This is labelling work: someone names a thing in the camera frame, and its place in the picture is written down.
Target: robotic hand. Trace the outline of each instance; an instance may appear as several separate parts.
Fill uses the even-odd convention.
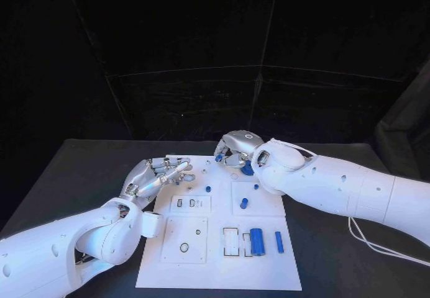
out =
[[[265,189],[332,214],[379,222],[410,234],[430,246],[430,184],[380,173],[370,168],[272,139],[267,143],[244,130],[224,135],[215,160],[234,168],[252,161]],[[363,240],[370,247],[383,248]],[[412,260],[392,251],[380,251]],[[430,266],[430,263],[413,259]]]
[[[190,158],[143,160],[103,206],[0,240],[0,296],[64,297],[130,258],[140,236],[156,237],[162,215],[142,212],[164,185],[192,181]],[[76,249],[94,257],[76,261]]]

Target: table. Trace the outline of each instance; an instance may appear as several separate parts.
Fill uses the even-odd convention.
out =
[[[0,233],[2,238],[100,207],[119,195],[142,159],[166,154],[211,155],[217,142],[67,140]],[[367,144],[302,144],[321,155],[387,169]],[[350,234],[347,218],[283,197],[302,292],[138,289],[146,239],[130,260],[102,273],[68,297],[429,297],[430,268],[384,256]],[[430,249],[409,235],[358,221],[370,241],[430,260]]]

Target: blue object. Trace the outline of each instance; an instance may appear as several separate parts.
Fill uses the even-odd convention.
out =
[[[276,232],[276,244],[278,244],[278,252],[285,253],[283,238],[280,236],[280,232]]]
[[[250,231],[252,237],[252,254],[253,256],[263,256],[265,252],[265,242],[263,242],[263,231],[260,228],[253,228]]]
[[[253,171],[253,167],[252,167],[252,161],[247,160],[244,166],[240,169],[243,171],[243,173],[249,176],[254,175],[254,171]]]
[[[244,197],[244,198],[243,198],[243,202],[240,203],[240,207],[241,207],[243,209],[246,209],[246,208],[247,208],[247,204],[249,204],[249,199]]]

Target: white board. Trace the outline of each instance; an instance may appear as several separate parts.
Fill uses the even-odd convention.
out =
[[[181,183],[179,186],[175,184],[165,186],[158,195],[155,212],[164,214],[165,226],[161,236],[146,240],[136,287],[301,291],[302,285],[280,196],[269,194],[262,187],[254,190],[254,184],[259,183],[257,178],[246,176],[239,169],[220,166],[213,156],[182,157],[191,158],[194,168],[190,173],[197,175],[197,179],[191,183]],[[211,186],[211,192],[207,192],[207,186]],[[247,209],[241,209],[244,214],[240,214],[234,210],[240,205],[241,191],[249,191],[249,188],[250,191],[254,191],[247,194],[250,209],[247,207],[249,213]],[[190,204],[194,196],[210,196],[210,211],[207,208],[198,210],[191,206],[188,206],[188,210],[178,211],[181,197],[177,196],[188,196],[188,198],[182,197],[182,204],[185,202]],[[265,212],[259,212],[256,200],[260,205],[266,206]],[[200,221],[203,224],[204,219],[207,219],[205,256],[203,254],[204,237],[198,238],[204,235],[205,228],[200,230],[200,235],[195,233],[201,227],[197,227],[197,224]],[[224,228],[237,231],[239,242],[236,238],[226,237]],[[265,256],[250,255],[250,236],[247,234],[252,228],[263,230]],[[285,253],[278,252],[276,232],[280,232],[283,236]],[[181,251],[184,243],[190,244],[185,253]],[[230,249],[236,249],[239,245],[240,256],[224,256],[226,245]]]

